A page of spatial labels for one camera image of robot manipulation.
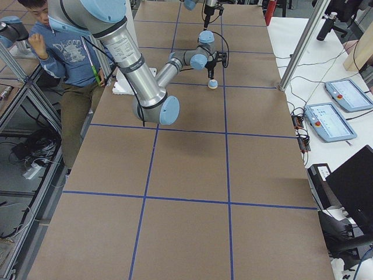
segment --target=black hair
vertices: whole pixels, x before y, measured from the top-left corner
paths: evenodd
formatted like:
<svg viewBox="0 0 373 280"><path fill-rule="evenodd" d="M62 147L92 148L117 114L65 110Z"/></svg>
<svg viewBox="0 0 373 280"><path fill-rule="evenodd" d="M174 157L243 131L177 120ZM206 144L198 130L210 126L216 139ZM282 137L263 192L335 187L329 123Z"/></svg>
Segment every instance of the black hair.
<svg viewBox="0 0 373 280"><path fill-rule="evenodd" d="M40 8L43 7L47 0L18 0L18 2L26 8Z"/></svg>

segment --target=computer monitor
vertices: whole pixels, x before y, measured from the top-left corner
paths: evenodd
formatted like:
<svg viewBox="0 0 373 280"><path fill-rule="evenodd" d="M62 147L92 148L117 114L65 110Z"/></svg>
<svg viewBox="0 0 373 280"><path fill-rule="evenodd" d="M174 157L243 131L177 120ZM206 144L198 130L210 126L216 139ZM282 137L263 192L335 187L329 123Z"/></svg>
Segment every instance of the computer monitor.
<svg viewBox="0 0 373 280"><path fill-rule="evenodd" d="M373 234L373 149L363 147L326 181L361 231Z"/></svg>

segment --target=red object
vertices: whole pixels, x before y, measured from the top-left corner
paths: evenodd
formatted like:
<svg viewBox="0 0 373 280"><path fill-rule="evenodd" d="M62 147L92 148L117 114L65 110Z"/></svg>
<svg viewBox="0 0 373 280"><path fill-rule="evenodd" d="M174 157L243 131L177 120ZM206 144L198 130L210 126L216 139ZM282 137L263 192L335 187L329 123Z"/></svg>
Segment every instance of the red object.
<svg viewBox="0 0 373 280"><path fill-rule="evenodd" d="M277 0L270 0L268 2L267 11L264 15L264 19L266 20L266 25L269 26L270 20L273 16L273 12L276 9Z"/></svg>

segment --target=white plug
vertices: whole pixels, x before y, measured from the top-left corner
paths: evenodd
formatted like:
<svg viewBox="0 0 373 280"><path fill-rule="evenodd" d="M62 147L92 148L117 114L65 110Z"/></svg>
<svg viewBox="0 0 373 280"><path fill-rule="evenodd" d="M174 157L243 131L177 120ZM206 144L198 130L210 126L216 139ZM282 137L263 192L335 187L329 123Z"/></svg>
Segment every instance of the white plug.
<svg viewBox="0 0 373 280"><path fill-rule="evenodd" d="M41 169L41 166L38 165L37 163L32 163L31 167L22 174L23 177L25 177L28 180L31 180Z"/></svg>

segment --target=brown pants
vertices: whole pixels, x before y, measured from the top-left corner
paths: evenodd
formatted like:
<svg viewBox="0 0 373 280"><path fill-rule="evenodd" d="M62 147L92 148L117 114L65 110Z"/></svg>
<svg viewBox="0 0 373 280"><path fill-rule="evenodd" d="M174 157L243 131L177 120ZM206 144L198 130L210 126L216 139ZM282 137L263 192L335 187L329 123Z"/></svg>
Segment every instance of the brown pants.
<svg viewBox="0 0 373 280"><path fill-rule="evenodd" d="M89 109L95 112L104 87L97 83L85 87L62 85L65 90L61 104L62 157L67 168L71 169L78 155L80 133Z"/></svg>

